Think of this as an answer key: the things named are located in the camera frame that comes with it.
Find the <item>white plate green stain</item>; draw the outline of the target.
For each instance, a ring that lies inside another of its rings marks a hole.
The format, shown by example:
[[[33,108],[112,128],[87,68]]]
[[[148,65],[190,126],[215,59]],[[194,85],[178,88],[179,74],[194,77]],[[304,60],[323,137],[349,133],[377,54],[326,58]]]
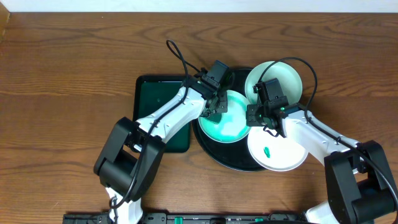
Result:
[[[308,156],[307,150],[301,145],[266,127],[251,128],[248,149],[259,165],[277,172],[297,168]]]

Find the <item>green scouring pad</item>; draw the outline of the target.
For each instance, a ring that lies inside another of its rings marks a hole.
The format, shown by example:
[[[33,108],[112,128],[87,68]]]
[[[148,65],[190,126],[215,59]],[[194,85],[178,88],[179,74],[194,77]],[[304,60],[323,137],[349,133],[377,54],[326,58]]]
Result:
[[[203,119],[213,124],[219,124],[222,119],[222,114],[221,113],[209,114],[208,116],[204,116]]]

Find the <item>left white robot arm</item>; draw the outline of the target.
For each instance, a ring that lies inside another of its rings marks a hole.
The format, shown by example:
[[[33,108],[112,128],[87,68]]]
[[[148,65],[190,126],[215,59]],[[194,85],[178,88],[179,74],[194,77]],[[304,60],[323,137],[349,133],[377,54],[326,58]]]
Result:
[[[141,198],[153,183],[166,143],[187,123],[227,111],[222,86],[228,70],[212,68],[187,77],[177,94],[150,115],[131,121],[121,118],[113,127],[94,172],[110,197],[108,223],[138,223]]]

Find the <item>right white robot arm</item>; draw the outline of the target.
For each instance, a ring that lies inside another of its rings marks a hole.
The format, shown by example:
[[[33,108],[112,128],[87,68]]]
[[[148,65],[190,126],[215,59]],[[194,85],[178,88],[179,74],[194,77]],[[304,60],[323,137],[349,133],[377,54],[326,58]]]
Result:
[[[273,171],[298,167],[309,154],[325,168],[328,200],[305,212],[310,223],[369,223],[397,211],[397,187],[383,148],[326,126],[285,98],[248,105],[253,159]]]

